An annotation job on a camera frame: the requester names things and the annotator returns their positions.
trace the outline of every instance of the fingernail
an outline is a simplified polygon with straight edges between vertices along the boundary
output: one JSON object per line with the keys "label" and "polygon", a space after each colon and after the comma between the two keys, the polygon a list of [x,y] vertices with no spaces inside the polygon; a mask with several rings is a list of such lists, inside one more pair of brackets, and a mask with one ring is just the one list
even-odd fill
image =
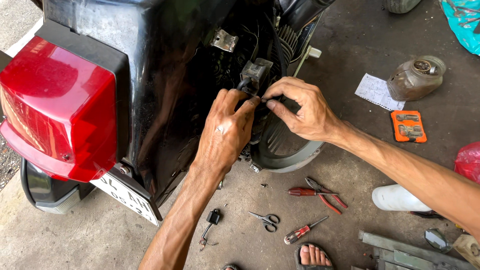
{"label": "fingernail", "polygon": [[271,110],[273,110],[273,108],[275,108],[275,102],[273,100],[269,100],[267,101],[267,107]]}

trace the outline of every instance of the sandal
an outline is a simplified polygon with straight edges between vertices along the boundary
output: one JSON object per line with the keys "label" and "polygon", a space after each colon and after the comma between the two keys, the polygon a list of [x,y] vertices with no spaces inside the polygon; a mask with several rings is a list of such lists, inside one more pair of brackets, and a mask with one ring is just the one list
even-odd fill
{"label": "sandal", "polygon": [[317,246],[316,244],[314,243],[310,243],[310,242],[305,242],[305,243],[301,243],[301,244],[298,244],[297,245],[297,248],[295,249],[295,265],[297,266],[297,270],[334,270],[333,268],[333,264],[332,266],[326,266],[326,265],[302,265],[300,262],[301,262],[301,258],[300,258],[300,250],[301,250],[301,247],[302,246],[309,246],[309,245],[314,245],[315,247],[318,247],[321,251],[323,251],[323,253],[325,254],[325,258],[328,259],[330,261],[330,263],[332,262],[332,260],[330,260],[330,258],[328,257],[327,253],[319,246]]}
{"label": "sandal", "polygon": [[232,268],[233,270],[240,270],[240,268],[238,266],[234,265],[233,263],[229,263],[229,264],[225,265],[222,268],[222,270],[227,270],[227,268],[229,268],[229,267]]}

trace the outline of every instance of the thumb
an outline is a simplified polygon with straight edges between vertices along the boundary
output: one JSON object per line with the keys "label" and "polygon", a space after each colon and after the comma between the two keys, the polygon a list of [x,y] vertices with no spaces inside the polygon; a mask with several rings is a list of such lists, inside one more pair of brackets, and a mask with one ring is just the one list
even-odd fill
{"label": "thumb", "polygon": [[267,101],[267,107],[276,114],[289,128],[293,127],[293,124],[298,121],[296,114],[292,113],[281,102],[271,99]]}

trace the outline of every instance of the white plastic container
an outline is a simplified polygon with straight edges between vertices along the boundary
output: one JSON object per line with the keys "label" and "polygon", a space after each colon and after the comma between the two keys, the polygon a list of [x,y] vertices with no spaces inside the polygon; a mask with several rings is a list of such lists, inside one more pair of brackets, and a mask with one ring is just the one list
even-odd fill
{"label": "white plastic container", "polygon": [[381,186],[372,192],[373,203],[385,211],[430,211],[431,208],[399,184]]}

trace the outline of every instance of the red screwdriver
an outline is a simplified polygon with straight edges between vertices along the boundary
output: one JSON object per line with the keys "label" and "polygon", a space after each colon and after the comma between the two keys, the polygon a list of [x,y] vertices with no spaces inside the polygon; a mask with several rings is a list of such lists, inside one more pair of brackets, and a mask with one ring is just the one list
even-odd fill
{"label": "red screwdriver", "polygon": [[300,188],[300,187],[294,187],[289,190],[285,191],[288,193],[288,195],[292,196],[317,196],[317,195],[338,195],[338,193],[325,193],[325,192],[317,192],[316,190],[313,189],[308,189],[308,188]]}
{"label": "red screwdriver", "polygon": [[322,222],[326,219],[328,219],[328,216],[322,218],[321,220],[315,222],[314,224],[312,224],[310,226],[306,225],[305,227],[303,227],[303,228],[301,228],[297,231],[293,231],[293,232],[287,234],[287,236],[285,236],[285,238],[283,238],[283,241],[285,241],[285,244],[287,244],[287,245],[296,242],[300,237],[302,237],[306,233],[308,233],[313,226],[319,224],[320,222]]}

